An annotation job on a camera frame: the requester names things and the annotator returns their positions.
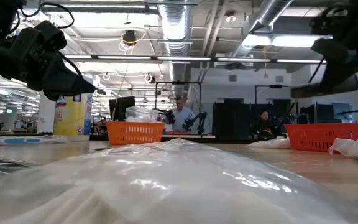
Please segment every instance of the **table surface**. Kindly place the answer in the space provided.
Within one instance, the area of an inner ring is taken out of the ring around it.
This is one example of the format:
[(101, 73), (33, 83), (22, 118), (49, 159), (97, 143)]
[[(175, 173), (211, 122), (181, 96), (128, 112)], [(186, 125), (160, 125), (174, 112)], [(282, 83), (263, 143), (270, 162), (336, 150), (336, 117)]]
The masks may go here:
[[(209, 144), (259, 161), (268, 162), (335, 190), (343, 197), (358, 201), (358, 160), (340, 154), (289, 149), (250, 149), (243, 144)], [(71, 156), (110, 147), (107, 141), (66, 144), (0, 146), (0, 157), (36, 164), (47, 164)]]

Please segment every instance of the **orange plastic basket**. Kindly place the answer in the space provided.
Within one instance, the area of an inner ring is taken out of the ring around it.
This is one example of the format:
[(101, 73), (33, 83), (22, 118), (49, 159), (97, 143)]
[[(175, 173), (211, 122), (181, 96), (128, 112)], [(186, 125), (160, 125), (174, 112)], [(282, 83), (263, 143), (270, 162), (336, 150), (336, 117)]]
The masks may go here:
[(113, 145), (160, 142), (163, 123), (108, 121), (109, 142)]
[(358, 123), (286, 124), (293, 149), (327, 152), (335, 138), (358, 139)]

